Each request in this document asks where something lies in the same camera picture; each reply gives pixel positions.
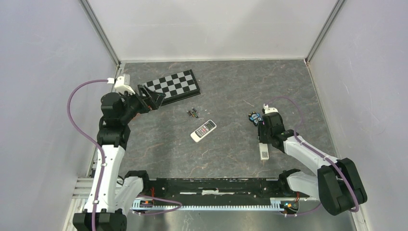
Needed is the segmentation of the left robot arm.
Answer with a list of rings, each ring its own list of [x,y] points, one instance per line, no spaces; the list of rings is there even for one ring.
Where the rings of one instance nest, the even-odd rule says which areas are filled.
[[[137,115],[157,110],[165,94],[139,86],[141,95],[126,90],[101,97],[102,117],[97,139],[97,166],[88,200],[81,212],[73,216],[78,231],[125,231],[127,214],[137,195],[146,196],[151,183],[138,175],[124,178],[116,189],[118,172],[130,136],[129,122]]]

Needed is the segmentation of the slim white remote control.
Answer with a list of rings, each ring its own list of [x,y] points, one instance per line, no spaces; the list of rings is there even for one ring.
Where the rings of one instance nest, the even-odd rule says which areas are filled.
[[[260,159],[262,161],[269,160],[269,144],[259,143],[258,148],[259,148]]]

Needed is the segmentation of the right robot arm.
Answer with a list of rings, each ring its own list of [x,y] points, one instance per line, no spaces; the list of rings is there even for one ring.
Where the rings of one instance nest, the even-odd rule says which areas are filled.
[[[345,211],[358,212],[359,206],[367,202],[366,190],[351,159],[338,159],[312,146],[296,131],[286,129],[278,112],[255,114],[249,119],[257,126],[260,155],[265,155],[272,146],[297,159],[313,173],[291,169],[280,174],[281,195],[304,193],[318,199],[333,216]]]

